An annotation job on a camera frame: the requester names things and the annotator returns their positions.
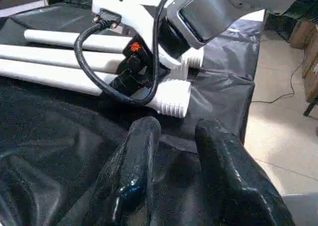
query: cardboard box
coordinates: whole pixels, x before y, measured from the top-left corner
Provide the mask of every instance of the cardboard box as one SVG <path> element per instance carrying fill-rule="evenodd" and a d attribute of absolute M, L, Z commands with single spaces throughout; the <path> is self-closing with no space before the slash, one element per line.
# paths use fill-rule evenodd
<path fill-rule="evenodd" d="M 311 103 L 318 96 L 318 58 L 314 61 L 305 78 L 306 101 Z"/>
<path fill-rule="evenodd" d="M 302 64 L 303 78 L 307 76 L 308 71 L 318 58 L 318 30 L 315 28 L 315 32 L 311 37 L 311 40 L 306 48 L 306 58 Z"/>
<path fill-rule="evenodd" d="M 313 23 L 298 21 L 289 38 L 290 47 L 301 50 L 306 48 L 315 33 L 315 27 Z"/>

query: table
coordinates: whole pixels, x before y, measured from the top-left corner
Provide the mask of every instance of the table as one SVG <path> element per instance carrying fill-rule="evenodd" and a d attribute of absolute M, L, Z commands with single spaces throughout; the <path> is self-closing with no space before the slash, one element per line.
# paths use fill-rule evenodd
<path fill-rule="evenodd" d="M 83 31 L 91 26 L 90 5 L 91 0 L 68 0 L 12 16 L 1 24 L 0 43 L 35 45 L 24 40 L 26 28 Z M 204 204 L 194 129 L 198 119 L 218 118 L 244 142 L 262 30 L 262 18 L 251 19 L 238 20 L 205 47 L 203 67 L 189 75 L 185 119 L 1 77 L 0 184 L 8 196 L 2 206 L 9 224 L 80 225 L 91 186 L 131 123 L 154 116 L 161 125 L 155 162 L 158 224 L 213 225 Z M 142 209 L 127 221 L 144 219 Z"/>

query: white pvc pipe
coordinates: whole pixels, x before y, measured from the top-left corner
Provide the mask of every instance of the white pvc pipe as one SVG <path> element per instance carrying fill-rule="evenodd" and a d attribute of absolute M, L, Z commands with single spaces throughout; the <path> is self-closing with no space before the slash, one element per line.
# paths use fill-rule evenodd
<path fill-rule="evenodd" d="M 95 73 L 106 83 L 110 83 L 117 76 Z M 0 60 L 0 75 L 96 96 L 102 93 L 82 70 Z M 148 89 L 138 90 L 133 97 L 144 98 L 148 91 Z M 189 105 L 190 91 L 190 82 L 167 79 L 159 84 L 155 97 L 147 106 L 163 115 L 184 118 Z"/>
<path fill-rule="evenodd" d="M 101 52 L 83 52 L 83 54 L 94 71 L 110 74 L 115 74 L 118 65 L 125 59 L 123 54 Z M 0 45 L 0 58 L 80 69 L 72 50 Z"/>
<path fill-rule="evenodd" d="M 24 37 L 27 41 L 65 47 L 73 47 L 78 36 L 78 33 L 72 32 L 41 31 L 31 29 L 24 31 Z M 125 36 L 91 35 L 84 41 L 83 49 L 122 53 L 130 40 L 131 37 Z M 199 69 L 202 66 L 203 57 L 203 47 L 199 50 L 190 48 L 181 56 L 181 64 L 189 68 Z"/>
<path fill-rule="evenodd" d="M 55 46 L 73 47 L 79 33 L 25 30 L 24 37 L 29 42 Z M 131 37 L 91 35 L 83 43 L 83 49 L 110 53 L 122 53 Z"/>

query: cable connector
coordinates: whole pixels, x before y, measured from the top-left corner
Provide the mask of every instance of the cable connector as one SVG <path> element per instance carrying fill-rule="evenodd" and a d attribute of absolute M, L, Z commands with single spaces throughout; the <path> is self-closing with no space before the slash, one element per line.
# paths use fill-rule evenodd
<path fill-rule="evenodd" d="M 121 15 L 101 9 L 93 21 L 100 23 L 102 29 L 115 29 L 121 22 Z"/>

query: black cable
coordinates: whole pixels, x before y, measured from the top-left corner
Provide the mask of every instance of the black cable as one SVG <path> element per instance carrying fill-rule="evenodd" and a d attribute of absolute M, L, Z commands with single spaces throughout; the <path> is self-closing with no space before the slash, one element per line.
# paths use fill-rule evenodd
<path fill-rule="evenodd" d="M 294 70 L 294 72 L 290 76 L 290 88 L 292 89 L 292 92 L 283 94 L 283 95 L 279 96 L 278 98 L 274 99 L 273 101 L 252 101 L 252 103 L 269 103 L 269 104 L 271 104 L 271 103 L 275 103 L 276 101 L 278 101 L 278 100 L 280 100 L 282 98 L 291 98 L 291 97 L 295 96 L 295 90 L 294 90 L 294 87 L 293 87 L 292 80 L 293 80 L 294 74 L 297 72 L 297 70 L 302 66 L 302 64 L 305 61 L 305 58 L 306 58 L 306 46 L 305 46 L 305 43 L 306 43 L 306 40 L 304 42 L 304 57 L 303 57 L 303 61 L 300 63 L 299 66 L 297 66 L 297 68 Z"/>
<path fill-rule="evenodd" d="M 101 20 L 99 23 L 93 25 L 89 29 L 83 31 L 74 43 L 74 51 L 76 59 L 79 63 L 81 69 L 85 72 L 87 77 L 95 83 L 103 92 L 108 94 L 109 96 L 113 97 L 115 100 L 130 105 L 136 106 L 144 106 L 154 98 L 158 84 L 159 84 L 159 48 L 158 48 L 158 32 L 159 32 L 159 20 L 162 10 L 164 8 L 165 3 L 167 0 L 161 0 L 158 7 L 156 8 L 156 14 L 154 17 L 154 27 L 153 27 L 153 85 L 148 93 L 148 95 L 144 99 L 133 99 L 130 98 L 121 92 L 113 89 L 108 84 L 106 84 L 103 80 L 101 80 L 94 71 L 89 67 L 87 61 L 83 56 L 82 45 L 83 42 L 93 33 L 107 28 L 107 22 Z"/>

